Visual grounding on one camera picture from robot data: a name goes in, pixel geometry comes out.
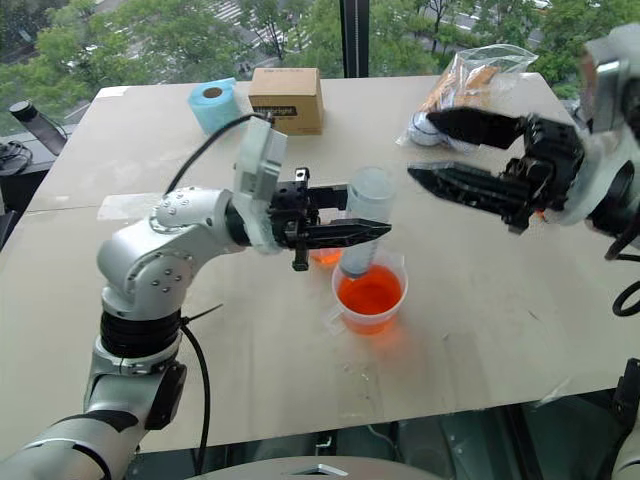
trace small brown box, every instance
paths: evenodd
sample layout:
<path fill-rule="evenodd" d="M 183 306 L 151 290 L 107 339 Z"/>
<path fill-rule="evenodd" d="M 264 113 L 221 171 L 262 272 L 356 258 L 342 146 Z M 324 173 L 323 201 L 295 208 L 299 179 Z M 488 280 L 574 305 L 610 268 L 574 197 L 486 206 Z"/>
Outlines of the small brown box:
<path fill-rule="evenodd" d="M 322 91 L 317 68 L 256 68 L 249 89 L 256 112 L 271 112 L 287 135 L 322 133 Z"/>

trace blue tape roll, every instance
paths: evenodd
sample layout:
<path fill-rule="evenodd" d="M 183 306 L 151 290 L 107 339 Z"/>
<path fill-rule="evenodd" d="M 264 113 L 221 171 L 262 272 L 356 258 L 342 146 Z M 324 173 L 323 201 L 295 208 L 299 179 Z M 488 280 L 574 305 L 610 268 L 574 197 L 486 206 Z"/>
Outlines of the blue tape roll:
<path fill-rule="evenodd" d="M 205 133 L 212 134 L 240 116 L 240 109 L 233 98 L 235 84 L 235 78 L 203 83 L 189 95 L 189 106 Z"/>

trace white table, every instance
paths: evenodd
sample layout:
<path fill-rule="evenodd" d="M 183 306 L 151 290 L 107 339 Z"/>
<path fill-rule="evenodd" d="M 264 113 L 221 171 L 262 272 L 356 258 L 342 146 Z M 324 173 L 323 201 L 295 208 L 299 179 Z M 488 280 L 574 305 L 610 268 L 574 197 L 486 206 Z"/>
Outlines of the white table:
<path fill-rule="evenodd" d="M 635 276 L 630 265 L 603 260 L 609 239 L 583 225 L 540 223 L 517 237 L 497 217 L 440 201 L 406 174 L 407 162 L 427 155 L 455 157 L 394 143 L 434 82 L 323 81 L 325 132 L 291 137 L 283 168 L 286 179 L 309 167 L 315 185 L 345 181 L 365 165 L 393 173 L 399 194 L 382 243 L 406 256 L 410 278 L 396 328 L 333 334 L 325 323 L 330 272 L 293 272 L 290 252 L 247 250 L 198 276 L 185 313 L 224 302 L 193 324 L 213 387 L 210 444 L 611 387 L 626 359 L 640 355 L 640 322 L 611 313 Z M 186 103 L 191 88 L 103 91 L 0 255 L 0 456 L 80 411 L 101 313 L 96 252 L 133 221 L 98 220 L 99 207 L 108 195 L 162 191 L 204 140 Z M 498 109 L 568 121 L 537 74 Z M 185 184 L 231 187 L 241 135 L 215 145 Z M 497 171 L 521 152 L 521 143 L 509 152 L 482 148 L 466 160 Z M 188 344 L 179 359 L 190 374 L 178 415 L 145 439 L 146 451 L 197 444 L 201 377 Z"/>

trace orange liquid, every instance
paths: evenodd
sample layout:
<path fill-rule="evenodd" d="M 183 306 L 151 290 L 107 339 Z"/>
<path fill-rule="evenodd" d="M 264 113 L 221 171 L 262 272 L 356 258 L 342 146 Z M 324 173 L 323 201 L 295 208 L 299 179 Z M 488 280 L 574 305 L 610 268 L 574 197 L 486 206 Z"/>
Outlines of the orange liquid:
<path fill-rule="evenodd" d="M 330 267 L 338 263 L 341 256 L 341 248 L 321 248 L 320 250 L 311 251 L 311 258 L 325 267 Z"/>
<path fill-rule="evenodd" d="M 372 265 L 360 278 L 344 278 L 338 287 L 338 298 L 349 310 L 362 315 L 377 315 L 393 308 L 402 297 L 402 287 L 396 276 L 386 267 Z M 370 335 L 387 329 L 395 320 L 389 318 L 374 325 L 362 325 L 343 319 L 347 327 L 357 333 Z"/>

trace clear plastic bag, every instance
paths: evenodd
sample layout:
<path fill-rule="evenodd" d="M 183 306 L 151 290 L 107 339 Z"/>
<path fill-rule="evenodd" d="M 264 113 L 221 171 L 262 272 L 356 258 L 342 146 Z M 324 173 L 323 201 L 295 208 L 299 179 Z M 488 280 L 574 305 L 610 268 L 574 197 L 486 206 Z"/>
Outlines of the clear plastic bag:
<path fill-rule="evenodd" d="M 499 73 L 521 73 L 538 58 L 515 45 L 488 45 L 456 53 L 440 75 L 425 102 L 411 116 L 407 130 L 396 140 L 399 145 L 432 146 L 444 143 L 469 152 L 475 148 L 440 133 L 427 119 L 427 114 L 451 107 L 489 108 L 491 98 L 512 88 L 516 78 Z"/>

